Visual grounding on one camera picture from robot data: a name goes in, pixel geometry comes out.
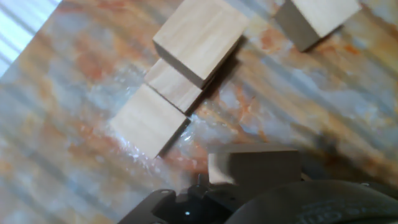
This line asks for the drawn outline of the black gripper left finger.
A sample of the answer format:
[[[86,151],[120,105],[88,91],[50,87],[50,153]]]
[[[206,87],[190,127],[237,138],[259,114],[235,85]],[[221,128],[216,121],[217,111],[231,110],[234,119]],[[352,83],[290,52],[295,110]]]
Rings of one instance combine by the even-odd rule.
[[[244,204],[241,189],[233,184],[198,182],[179,194],[171,189],[153,191],[118,224],[224,223]]]

